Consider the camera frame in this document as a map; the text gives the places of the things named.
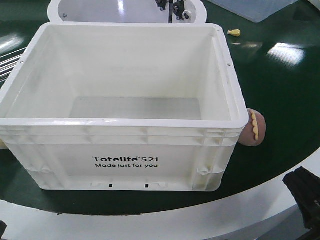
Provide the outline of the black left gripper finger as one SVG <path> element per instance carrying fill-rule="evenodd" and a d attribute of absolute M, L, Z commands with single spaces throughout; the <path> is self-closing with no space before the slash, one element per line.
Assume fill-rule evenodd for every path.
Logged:
<path fill-rule="evenodd" d="M 4 221 L 0 221 L 0 237 L 2 237 L 7 229 L 7 224 Z"/>

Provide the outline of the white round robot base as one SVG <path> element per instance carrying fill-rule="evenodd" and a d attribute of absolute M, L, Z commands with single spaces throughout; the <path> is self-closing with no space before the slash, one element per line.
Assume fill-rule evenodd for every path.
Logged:
<path fill-rule="evenodd" d="M 204 24 L 207 10 L 200 0 L 184 0 L 189 20 L 172 24 Z M 168 24 L 169 5 L 160 11 L 155 0 L 52 0 L 47 8 L 51 22 Z"/>

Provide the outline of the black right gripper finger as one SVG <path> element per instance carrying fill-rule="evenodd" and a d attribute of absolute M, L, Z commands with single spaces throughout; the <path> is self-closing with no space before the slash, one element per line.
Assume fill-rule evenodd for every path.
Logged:
<path fill-rule="evenodd" d="M 320 178 L 304 167 L 288 173 L 282 180 L 295 199 L 307 229 L 320 228 Z"/>

